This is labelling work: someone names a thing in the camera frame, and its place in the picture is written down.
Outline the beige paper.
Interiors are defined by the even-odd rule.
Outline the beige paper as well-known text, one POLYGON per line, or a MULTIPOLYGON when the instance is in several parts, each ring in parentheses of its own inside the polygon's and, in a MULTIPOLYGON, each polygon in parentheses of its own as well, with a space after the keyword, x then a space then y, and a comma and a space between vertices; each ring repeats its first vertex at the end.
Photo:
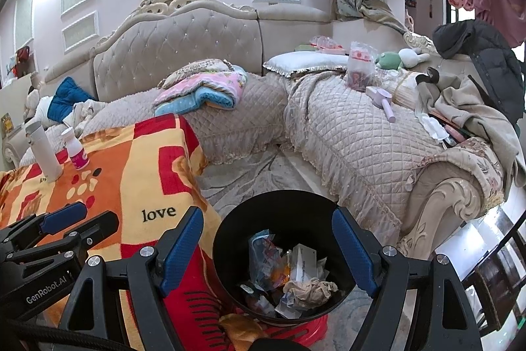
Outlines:
POLYGON ((307 311, 323 306, 338 290, 334 282, 317 278, 306 282, 289 281, 283 286, 281 301, 289 308, 307 311))

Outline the clear blue plastic wrapper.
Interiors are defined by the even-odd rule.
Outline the clear blue plastic wrapper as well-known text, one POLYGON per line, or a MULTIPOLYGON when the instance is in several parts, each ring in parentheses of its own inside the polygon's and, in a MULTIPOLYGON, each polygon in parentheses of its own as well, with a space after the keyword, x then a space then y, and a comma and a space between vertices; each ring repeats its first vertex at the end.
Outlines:
POLYGON ((263 230, 249 239, 251 283, 262 291, 281 288, 290 279, 288 255, 274 245, 274 237, 263 230))

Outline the white medicine box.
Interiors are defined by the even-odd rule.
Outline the white medicine box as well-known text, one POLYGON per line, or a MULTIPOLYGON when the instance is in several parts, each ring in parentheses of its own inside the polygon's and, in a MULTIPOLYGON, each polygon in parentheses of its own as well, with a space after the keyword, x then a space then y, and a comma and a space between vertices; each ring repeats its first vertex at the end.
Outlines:
POLYGON ((312 279, 324 281, 329 272, 325 269, 326 258, 318 259, 317 252, 308 246, 297 244, 289 252, 290 280, 309 282, 312 279))

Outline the black trash bin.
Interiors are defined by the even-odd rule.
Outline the black trash bin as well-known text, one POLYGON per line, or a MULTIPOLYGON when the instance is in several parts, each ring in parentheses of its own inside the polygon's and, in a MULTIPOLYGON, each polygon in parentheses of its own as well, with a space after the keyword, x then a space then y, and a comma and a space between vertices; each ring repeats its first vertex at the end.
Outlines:
POLYGON ((356 286, 332 231, 332 217, 339 206, 326 197, 305 190, 273 190, 240 203, 224 216, 213 241, 212 259, 224 292, 250 315, 274 325, 310 322, 333 311, 356 286), (266 232, 281 255, 301 244, 325 261, 327 280, 338 289, 322 306, 288 320, 280 314, 265 315, 249 304, 243 285, 252 286, 255 265, 250 257, 250 239, 266 232))

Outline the white thermos bottle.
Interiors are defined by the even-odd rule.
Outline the white thermos bottle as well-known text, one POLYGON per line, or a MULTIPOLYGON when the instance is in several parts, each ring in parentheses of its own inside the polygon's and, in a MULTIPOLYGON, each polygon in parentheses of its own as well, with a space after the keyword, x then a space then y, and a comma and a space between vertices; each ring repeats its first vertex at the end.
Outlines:
POLYGON ((55 156, 41 122, 35 121, 26 124, 25 134, 36 163, 40 166, 46 181, 56 181, 62 174, 62 167, 55 156))

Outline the orange red love blanket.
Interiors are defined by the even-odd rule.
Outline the orange red love blanket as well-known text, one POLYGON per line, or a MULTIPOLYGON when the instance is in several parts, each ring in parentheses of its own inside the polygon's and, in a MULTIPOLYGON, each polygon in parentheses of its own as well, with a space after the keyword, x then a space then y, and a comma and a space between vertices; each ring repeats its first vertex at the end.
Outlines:
POLYGON ((221 218, 197 185, 207 160, 188 121, 168 114, 102 130, 81 142, 87 166, 76 169, 67 152, 60 151, 57 159, 63 171, 55 182, 47 181, 36 164, 1 174, 1 225, 76 201, 86 205, 88 217, 111 210, 119 228, 91 251, 111 261, 153 245, 191 206, 201 208, 199 247, 180 286, 164 303, 185 349, 231 349, 219 326, 224 294, 211 260, 221 218))

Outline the white pink pill bottle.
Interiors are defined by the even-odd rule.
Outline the white pink pill bottle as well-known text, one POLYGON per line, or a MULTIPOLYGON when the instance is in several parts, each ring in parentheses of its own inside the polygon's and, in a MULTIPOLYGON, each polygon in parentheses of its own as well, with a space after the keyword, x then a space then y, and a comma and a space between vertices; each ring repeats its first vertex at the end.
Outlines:
POLYGON ((89 163, 87 154, 81 142, 76 137, 72 127, 67 128, 61 133, 64 147, 70 157, 70 161, 77 170, 81 170, 89 163))

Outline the beige crumpled clothing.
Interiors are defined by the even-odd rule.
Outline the beige crumpled clothing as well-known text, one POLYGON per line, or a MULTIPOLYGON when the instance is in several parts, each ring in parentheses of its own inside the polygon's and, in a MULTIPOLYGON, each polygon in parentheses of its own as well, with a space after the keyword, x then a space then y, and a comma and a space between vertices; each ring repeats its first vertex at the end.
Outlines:
POLYGON ((62 123, 67 127, 71 127, 75 136, 79 137, 84 132, 87 123, 106 106, 106 102, 98 102, 91 99, 85 102, 77 102, 73 105, 70 114, 64 117, 62 123))

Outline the pink blue folded blanket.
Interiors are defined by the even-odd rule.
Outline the pink blue folded blanket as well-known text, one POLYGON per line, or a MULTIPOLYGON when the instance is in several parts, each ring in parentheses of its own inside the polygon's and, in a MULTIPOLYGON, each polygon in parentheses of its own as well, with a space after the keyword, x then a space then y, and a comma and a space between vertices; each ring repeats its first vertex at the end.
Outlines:
POLYGON ((191 62, 159 83, 154 114, 183 115, 203 106, 231 111, 242 99, 247 80, 243 68, 226 60, 191 62))

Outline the purple hair brush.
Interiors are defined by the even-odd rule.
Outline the purple hair brush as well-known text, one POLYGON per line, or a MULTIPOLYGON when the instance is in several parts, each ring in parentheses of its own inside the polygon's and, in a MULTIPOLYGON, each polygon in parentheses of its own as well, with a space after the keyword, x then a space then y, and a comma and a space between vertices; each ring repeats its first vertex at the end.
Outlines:
POLYGON ((396 117, 392 110, 392 95, 387 90, 381 87, 367 87, 366 95, 375 107, 383 110, 385 117, 390 123, 396 122, 396 117))

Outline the beige tufted sofa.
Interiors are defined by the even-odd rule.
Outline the beige tufted sofa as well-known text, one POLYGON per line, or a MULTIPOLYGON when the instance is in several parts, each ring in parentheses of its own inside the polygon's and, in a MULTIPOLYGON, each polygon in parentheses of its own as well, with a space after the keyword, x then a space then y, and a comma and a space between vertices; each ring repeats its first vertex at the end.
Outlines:
POLYGON ((462 222, 504 202, 509 181, 489 143, 472 137, 447 147, 400 106, 390 123, 342 72, 323 67, 285 78, 264 70, 272 55, 329 24, 304 6, 143 0, 110 35, 52 66, 37 87, 49 95, 72 78, 103 102, 85 127, 91 133, 149 116, 160 83, 190 62, 242 66, 248 82, 235 110, 203 108, 187 117, 207 159, 225 164, 287 143, 362 227, 426 258, 462 222))

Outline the white frilled pillow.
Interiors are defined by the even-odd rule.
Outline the white frilled pillow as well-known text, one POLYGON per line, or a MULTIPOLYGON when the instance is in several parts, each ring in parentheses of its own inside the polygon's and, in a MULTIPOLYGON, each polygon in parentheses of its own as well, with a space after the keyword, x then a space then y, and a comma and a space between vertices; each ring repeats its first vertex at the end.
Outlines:
POLYGON ((298 78, 327 70, 345 72, 347 64, 347 55, 303 51, 276 55, 264 62, 263 68, 285 78, 298 78))

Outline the plastic bag of snacks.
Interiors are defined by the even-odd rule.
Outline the plastic bag of snacks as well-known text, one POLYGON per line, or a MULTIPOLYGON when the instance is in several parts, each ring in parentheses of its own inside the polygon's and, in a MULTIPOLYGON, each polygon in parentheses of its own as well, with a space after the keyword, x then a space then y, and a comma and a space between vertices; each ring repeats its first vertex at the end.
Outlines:
POLYGON ((355 91, 364 92, 371 85, 375 74, 376 50, 369 44, 353 41, 349 47, 346 70, 347 85, 355 91))

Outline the black down jacket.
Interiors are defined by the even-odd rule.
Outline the black down jacket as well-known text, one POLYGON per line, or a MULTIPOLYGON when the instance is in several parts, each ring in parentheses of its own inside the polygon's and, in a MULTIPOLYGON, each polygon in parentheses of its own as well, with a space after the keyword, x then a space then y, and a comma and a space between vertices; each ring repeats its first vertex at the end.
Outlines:
POLYGON ((495 108, 512 125, 522 118, 525 66, 496 28, 480 19, 458 21, 435 29, 432 42, 444 59, 469 56, 495 108))

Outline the green white plush toy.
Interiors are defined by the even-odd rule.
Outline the green white plush toy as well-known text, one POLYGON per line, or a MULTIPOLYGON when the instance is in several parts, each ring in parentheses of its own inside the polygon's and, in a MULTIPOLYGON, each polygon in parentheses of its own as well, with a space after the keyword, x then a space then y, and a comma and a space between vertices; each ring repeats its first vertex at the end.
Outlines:
POLYGON ((419 48, 403 48, 397 53, 381 53, 375 59, 374 64, 382 69, 410 69, 423 62, 428 62, 430 59, 431 56, 428 53, 423 53, 419 48))

